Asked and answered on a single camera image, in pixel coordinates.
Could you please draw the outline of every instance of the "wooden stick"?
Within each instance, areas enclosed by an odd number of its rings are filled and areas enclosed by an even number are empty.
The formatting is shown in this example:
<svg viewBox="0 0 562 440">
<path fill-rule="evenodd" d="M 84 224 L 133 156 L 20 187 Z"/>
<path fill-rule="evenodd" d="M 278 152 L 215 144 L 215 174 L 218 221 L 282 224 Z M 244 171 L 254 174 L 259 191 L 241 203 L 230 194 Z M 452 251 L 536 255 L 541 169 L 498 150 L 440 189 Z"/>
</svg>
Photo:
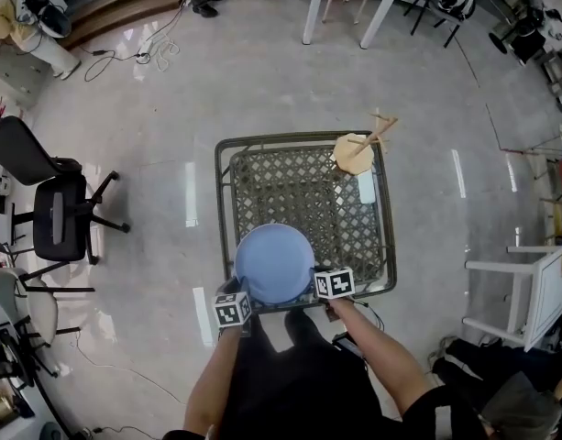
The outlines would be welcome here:
<svg viewBox="0 0 562 440">
<path fill-rule="evenodd" d="M 389 120 L 384 125 L 382 130 L 379 130 L 378 125 L 379 125 L 379 122 L 382 119 L 382 117 L 379 117 L 379 114 L 376 114 L 376 115 L 373 115 L 373 116 L 376 117 L 377 128 L 368 137 L 366 137 L 364 142 L 362 142 L 354 150 L 352 150 L 352 152 L 349 155 L 350 157 L 355 157 L 356 155 L 358 155 L 360 153 L 360 151 L 365 149 L 368 145 L 370 145 L 370 142 L 372 142 L 375 139 L 377 139 L 379 142 L 381 142 L 382 139 L 380 138 L 380 134 L 384 134 L 387 130 L 389 130 L 392 126 L 394 126 L 395 122 L 397 122 L 399 120 L 397 117 L 389 117 Z"/>
<path fill-rule="evenodd" d="M 347 140 L 350 143 L 357 143 L 359 145 L 362 145 L 364 143 L 364 140 L 354 140 L 354 138 L 349 138 Z M 373 140 L 370 142 L 370 144 L 375 144 L 375 143 L 380 143 L 378 140 Z"/>
</svg>

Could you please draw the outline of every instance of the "shiny floor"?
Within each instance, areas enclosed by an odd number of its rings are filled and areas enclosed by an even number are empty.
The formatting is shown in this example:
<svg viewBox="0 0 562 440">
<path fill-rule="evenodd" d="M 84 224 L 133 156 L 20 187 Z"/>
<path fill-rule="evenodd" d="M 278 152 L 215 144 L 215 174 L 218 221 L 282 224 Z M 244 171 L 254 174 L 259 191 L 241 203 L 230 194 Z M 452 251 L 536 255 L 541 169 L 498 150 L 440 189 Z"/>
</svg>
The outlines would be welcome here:
<svg viewBox="0 0 562 440">
<path fill-rule="evenodd" d="M 433 29 L 427 17 L 411 37 L 416 13 L 405 18 L 394 5 L 370 48 L 360 49 L 378 4 L 371 0 L 354 26 L 358 3 L 334 3 L 311 46 L 301 43 L 309 0 L 228 0 L 212 20 L 185 10 L 170 33 L 181 52 L 167 56 L 167 71 L 154 61 L 113 61 L 88 83 L 94 58 L 77 50 L 83 67 L 66 82 L 50 81 L 29 113 L 34 133 L 51 155 L 80 161 L 92 188 L 119 171 L 100 210 L 132 224 L 129 235 L 95 229 L 99 265 L 80 262 L 46 278 L 96 288 L 59 298 L 59 326 L 83 328 L 82 353 L 74 335 L 58 336 L 49 359 L 61 376 L 43 379 L 71 426 L 135 425 L 161 437 L 182 425 L 215 338 L 201 301 L 223 279 L 214 176 L 214 147 L 223 138 L 371 128 L 367 112 L 376 106 L 398 116 L 385 160 L 398 283 L 370 303 L 426 370 L 440 337 L 480 336 L 462 326 L 465 314 L 502 320 L 509 282 L 487 285 L 492 280 L 468 273 L 464 261 L 504 259 L 515 241 L 540 243 L 538 198 L 547 184 L 534 181 L 537 166 L 528 158 L 499 146 L 552 137 L 559 113 L 534 63 L 523 68 L 490 44 L 494 21 L 483 12 L 443 49 L 447 27 Z M 171 17 L 123 27 L 86 48 L 125 57 Z M 30 210 L 33 189 L 16 191 L 17 210 Z M 23 265 L 46 262 L 29 255 Z M 325 336 L 342 331 L 321 309 L 309 314 Z M 282 314 L 263 323 L 278 349 L 289 346 Z M 380 397 L 396 417 L 382 390 Z M 132 431 L 106 437 L 142 438 Z"/>
</svg>

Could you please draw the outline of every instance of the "black and white marker cube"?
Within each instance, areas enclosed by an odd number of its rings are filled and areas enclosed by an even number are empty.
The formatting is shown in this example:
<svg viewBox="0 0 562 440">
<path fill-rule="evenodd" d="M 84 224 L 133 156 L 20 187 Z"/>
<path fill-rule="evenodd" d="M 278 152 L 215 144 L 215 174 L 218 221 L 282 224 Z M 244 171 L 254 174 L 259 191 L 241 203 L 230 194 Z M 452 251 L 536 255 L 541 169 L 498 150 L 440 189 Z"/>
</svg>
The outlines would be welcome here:
<svg viewBox="0 0 562 440">
<path fill-rule="evenodd" d="M 217 295 L 212 300 L 219 327 L 241 326 L 252 314 L 250 299 L 245 291 Z"/>
<path fill-rule="evenodd" d="M 319 298 L 341 298 L 356 293 L 351 268 L 325 270 L 314 275 L 315 291 Z"/>
</svg>

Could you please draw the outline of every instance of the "stool leg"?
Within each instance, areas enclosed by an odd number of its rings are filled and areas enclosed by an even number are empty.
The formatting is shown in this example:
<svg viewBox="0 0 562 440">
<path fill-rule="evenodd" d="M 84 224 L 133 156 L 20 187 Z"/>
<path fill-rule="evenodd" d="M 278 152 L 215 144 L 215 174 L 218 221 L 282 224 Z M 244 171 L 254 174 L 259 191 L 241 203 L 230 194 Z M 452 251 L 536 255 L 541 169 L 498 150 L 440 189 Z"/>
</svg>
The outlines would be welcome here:
<svg viewBox="0 0 562 440">
<path fill-rule="evenodd" d="M 407 6 L 406 11 L 402 14 L 404 17 L 406 17 L 407 15 L 409 15 L 409 12 L 411 11 L 411 9 L 417 5 L 417 2 L 419 2 L 419 0 L 415 0 L 413 3 L 411 3 L 409 6 Z"/>
<path fill-rule="evenodd" d="M 450 41 L 454 38 L 454 36 L 456 35 L 456 33 L 459 29 L 460 29 L 460 25 L 456 25 L 456 27 L 454 27 L 454 30 L 452 31 L 452 34 L 449 35 L 449 38 L 447 38 L 446 44 L 444 44 L 444 49 L 446 49 L 447 46 L 449 46 Z"/>
<path fill-rule="evenodd" d="M 325 12 L 324 16 L 321 18 L 321 22 L 325 23 L 325 19 L 327 18 L 327 12 L 329 11 L 329 7 L 332 5 L 332 0 L 327 0 L 327 5 L 325 5 Z"/>
<path fill-rule="evenodd" d="M 415 21 L 415 24 L 413 26 L 413 29 L 411 30 L 411 36 L 413 34 L 415 34 L 415 30 L 417 29 L 417 27 L 419 26 L 419 22 L 421 21 L 421 18 L 424 17 L 424 13 L 425 13 L 425 9 L 427 8 L 427 5 L 429 5 L 429 1 L 430 0 L 425 0 L 424 5 L 421 7 L 421 11 L 419 12 L 419 17 L 417 18 L 417 21 Z"/>
<path fill-rule="evenodd" d="M 356 18 L 354 19 L 354 24 L 357 25 L 360 22 L 360 15 L 362 15 L 362 10 L 364 10 L 364 5 L 366 4 L 366 2 L 368 2 L 369 0 L 362 0 L 362 5 L 360 5 L 360 9 L 358 10 L 358 12 L 356 13 Z"/>
</svg>

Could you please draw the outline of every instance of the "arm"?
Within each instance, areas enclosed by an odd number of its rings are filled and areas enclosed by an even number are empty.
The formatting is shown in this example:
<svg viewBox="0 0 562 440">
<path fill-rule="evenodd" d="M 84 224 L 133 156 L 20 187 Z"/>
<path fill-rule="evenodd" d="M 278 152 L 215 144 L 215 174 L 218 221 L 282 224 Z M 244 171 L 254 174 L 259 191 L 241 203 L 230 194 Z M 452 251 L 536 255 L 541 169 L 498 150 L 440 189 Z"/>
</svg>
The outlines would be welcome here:
<svg viewBox="0 0 562 440">
<path fill-rule="evenodd" d="M 401 415 L 432 389 L 409 351 L 372 324 L 353 302 L 340 298 L 330 300 L 329 304 L 346 325 L 382 386 L 396 402 Z"/>
<path fill-rule="evenodd" d="M 241 334 L 241 326 L 230 327 L 219 338 L 213 355 L 187 401 L 184 430 L 207 435 L 212 425 L 219 425 L 221 422 Z"/>
</svg>

